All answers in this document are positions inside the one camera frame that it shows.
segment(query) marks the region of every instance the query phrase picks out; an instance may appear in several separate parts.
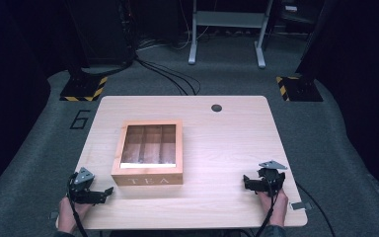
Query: metal frame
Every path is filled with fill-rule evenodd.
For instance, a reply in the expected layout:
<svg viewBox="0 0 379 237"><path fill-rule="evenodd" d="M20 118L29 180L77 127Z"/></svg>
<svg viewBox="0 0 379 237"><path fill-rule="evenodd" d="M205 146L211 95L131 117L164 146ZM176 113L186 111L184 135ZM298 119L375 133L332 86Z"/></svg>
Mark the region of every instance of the metal frame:
<svg viewBox="0 0 379 237"><path fill-rule="evenodd" d="M262 49L266 25L273 0L267 0L264 13L233 13L233 12L206 12L196 11L196 0L193 0L192 9L192 43L189 51L189 64L195 64L197 47L197 26L214 27L240 27L261 29L258 40L255 41L255 52L257 53L258 67L265 68L265 59Z"/></svg>

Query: dark background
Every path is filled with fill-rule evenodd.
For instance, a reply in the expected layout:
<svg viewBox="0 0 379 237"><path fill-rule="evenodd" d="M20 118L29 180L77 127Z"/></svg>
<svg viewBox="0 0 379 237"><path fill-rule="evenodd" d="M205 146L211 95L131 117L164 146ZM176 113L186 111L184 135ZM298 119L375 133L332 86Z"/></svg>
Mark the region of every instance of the dark background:
<svg viewBox="0 0 379 237"><path fill-rule="evenodd" d="M151 34L176 40L175 33L180 36L187 29L180 19L179 2L170 1L142 1L139 6L150 4L151 11L134 8L140 20L136 24L150 32L153 28L144 19L158 16L162 26L169 27ZM200 2L200 7L214 5L213 0ZM255 1L219 2L217 10L250 11L257 6ZM190 17L191 1L183 1L183 6ZM46 79L66 69L62 60L66 55L54 43L60 33L70 45L67 56L78 65L90 66L74 19L62 0L0 0L0 175L45 107L50 90ZM316 75L333 93L351 143L379 181L379 1L327 0L298 72Z"/></svg>

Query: wooden table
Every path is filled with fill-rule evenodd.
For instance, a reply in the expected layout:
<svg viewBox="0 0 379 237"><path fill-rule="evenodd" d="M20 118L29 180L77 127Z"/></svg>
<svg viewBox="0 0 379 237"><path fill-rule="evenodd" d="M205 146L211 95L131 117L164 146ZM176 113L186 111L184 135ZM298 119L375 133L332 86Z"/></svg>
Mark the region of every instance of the wooden table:
<svg viewBox="0 0 379 237"><path fill-rule="evenodd" d="M211 107L220 105L221 112ZM118 187L111 169L122 122L182 119L184 184ZM245 190L243 175L257 179L260 163L287 166L284 190L301 201L278 131L261 96L110 96L98 108L76 168L95 174L92 191L114 187L93 207L86 229L204 229L261 226L259 198ZM285 225L307 223L304 210L288 208Z"/></svg>

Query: wire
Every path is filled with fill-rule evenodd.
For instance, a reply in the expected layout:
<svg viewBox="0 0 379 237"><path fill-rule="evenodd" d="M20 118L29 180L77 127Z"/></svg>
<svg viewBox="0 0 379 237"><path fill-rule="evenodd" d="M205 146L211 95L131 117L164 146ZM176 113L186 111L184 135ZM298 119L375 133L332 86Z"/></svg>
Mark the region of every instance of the wire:
<svg viewBox="0 0 379 237"><path fill-rule="evenodd" d="M183 13L184 21L186 22L188 37L187 37L187 42L184 44L184 46L181 46L181 47L173 47L174 49L177 49L177 50L183 49L183 48L186 47L186 46L189 44L189 42L190 42L190 27L189 27L189 23L187 22L186 14L184 13L184 7L183 7L183 1L182 1L182 0L180 0L180 5L181 5L181 12Z"/></svg>
<svg viewBox="0 0 379 237"><path fill-rule="evenodd" d="M76 178L76 176L78 176L77 172L75 172L75 174L69 177L69 181L67 182L67 186L66 186L66 195L67 195L67 198L69 199L70 207L72 208L72 211L73 211L73 217L75 218L76 225L79 231L81 232L83 237L88 237L82 225L81 219L79 218L79 214L75 209L75 202L72 200L72 197L70 196L70 186L72 184L72 181Z"/></svg>
<svg viewBox="0 0 379 237"><path fill-rule="evenodd" d="M263 233L263 231L264 231L267 223L270 220L270 217L272 216L273 206L275 205L276 199L278 198L278 193L276 193L275 199L273 198L273 189L272 189L272 186L271 186L271 184L270 184L269 181L267 183L268 183L268 188L269 188L268 193L270 194L270 208L269 208L268 213L266 214L266 218L264 219L263 225L258 230L257 235L255 235L256 237L259 237Z"/></svg>
<svg viewBox="0 0 379 237"><path fill-rule="evenodd" d="M213 12L216 11L216 8L217 8L217 0L215 0L215 2L214 2ZM201 35L199 35L196 39L198 40L200 37L202 37L202 35L204 35L204 33L208 30L209 27L210 27L210 26L207 26L207 27L205 28L205 30L201 33Z"/></svg>
<svg viewBox="0 0 379 237"><path fill-rule="evenodd" d="M152 46L152 42L156 42L156 39L144 39L139 44L138 47L145 47L146 45Z"/></svg>
<svg viewBox="0 0 379 237"><path fill-rule="evenodd" d="M198 92L200 91L200 83L198 80L190 77L190 76L187 76L181 72L178 72L178 71L175 71L175 70L172 70L166 66L163 66L163 65L160 65L160 64L157 64L157 63L154 63L154 62L149 62L149 61L144 61L144 60L141 60L139 58L135 58L135 60L140 64L142 65L143 67L151 70L151 71L154 71L156 73L158 73L159 75L167 78L169 81L171 81L175 87L177 87L177 89L179 90L180 94L182 95L183 93L185 95L188 95L189 93L176 81L174 80L172 77L177 77L181 80L183 80L186 84L189 85L189 87L191 88L192 90L192 93L196 96L198 94ZM183 76L180 76L178 74L181 74L185 77L188 77L192 80L194 80L197 84L198 84L198 90L196 91L195 88L193 87L193 85L187 80L185 79Z"/></svg>
<svg viewBox="0 0 379 237"><path fill-rule="evenodd" d="M334 228L332 227L332 224L331 222L329 221L329 218L326 216L325 212L322 210L322 208L320 207L320 205L315 201L315 199L309 194L309 192L307 192L300 184L297 183L297 181L295 182L296 186L298 188L300 188L314 203L315 205L320 209L320 211L322 212L322 215L323 217L325 218L326 220L326 223L328 223L328 226L329 226L329 229L331 230L331 233L332 233L332 236L336 236L335 235L335 231L334 231Z"/></svg>
<svg viewBox="0 0 379 237"><path fill-rule="evenodd" d="M152 44L152 45L149 45L149 46L145 46L143 48L139 48L136 51L142 51L142 50L146 50L146 49L149 49L149 48L152 48L152 47L158 47L158 46L169 46L169 44L168 43Z"/></svg>
<svg viewBox="0 0 379 237"><path fill-rule="evenodd" d="M244 230L244 229L232 229L232 230L227 230L227 231L224 233L223 237L228 237L228 236L230 236L230 234L233 233L233 232L244 233L246 236L251 237L251 234L250 234L248 231Z"/></svg>
<svg viewBox="0 0 379 237"><path fill-rule="evenodd" d="M251 231L252 236L255 236L254 230L253 229L249 229L249 230Z"/></svg>

